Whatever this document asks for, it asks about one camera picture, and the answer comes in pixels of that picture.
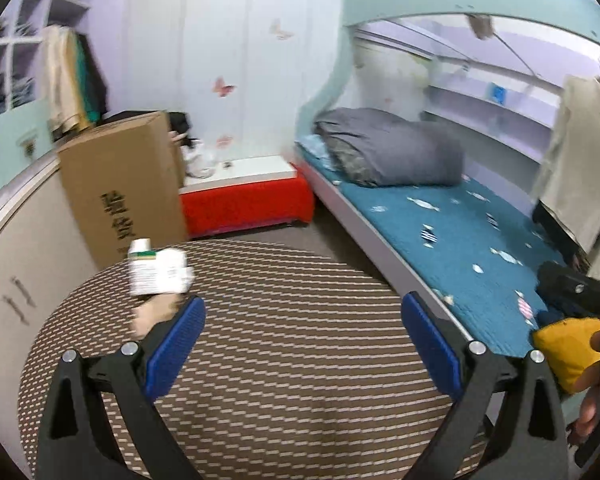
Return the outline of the person's right hand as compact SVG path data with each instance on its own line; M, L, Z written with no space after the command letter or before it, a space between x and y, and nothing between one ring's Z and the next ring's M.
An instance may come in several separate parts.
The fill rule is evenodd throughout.
M580 445L596 426L597 398L600 394L600 361L588 366L576 381L577 392L586 391L580 405L577 420L573 423L568 437L570 446Z

